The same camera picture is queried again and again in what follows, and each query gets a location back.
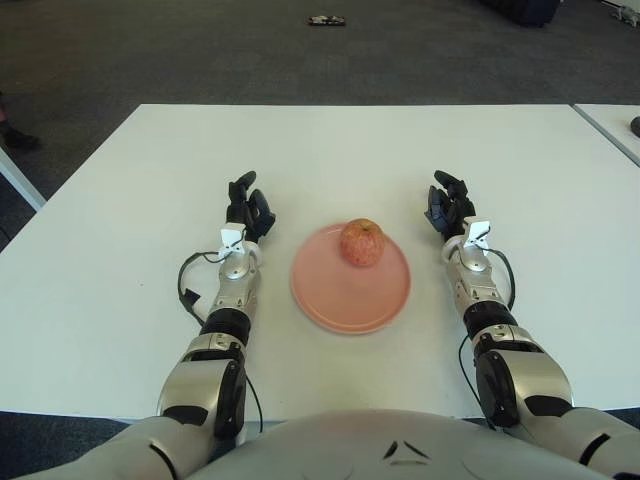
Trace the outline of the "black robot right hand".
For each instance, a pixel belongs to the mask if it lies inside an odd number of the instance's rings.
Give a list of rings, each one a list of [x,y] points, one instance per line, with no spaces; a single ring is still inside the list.
[[[463,180],[442,170],[434,172],[440,188],[431,185],[427,195],[424,215],[443,241],[464,233],[464,219],[476,215],[473,202]]]

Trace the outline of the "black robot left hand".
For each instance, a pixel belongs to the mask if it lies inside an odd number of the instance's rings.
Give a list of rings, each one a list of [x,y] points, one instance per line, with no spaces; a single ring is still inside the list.
[[[250,191],[256,178],[256,172],[249,171],[229,183],[230,204],[226,210],[226,221],[242,224],[244,238],[254,243],[266,236],[276,221],[276,215],[271,211],[264,194],[259,189]]]

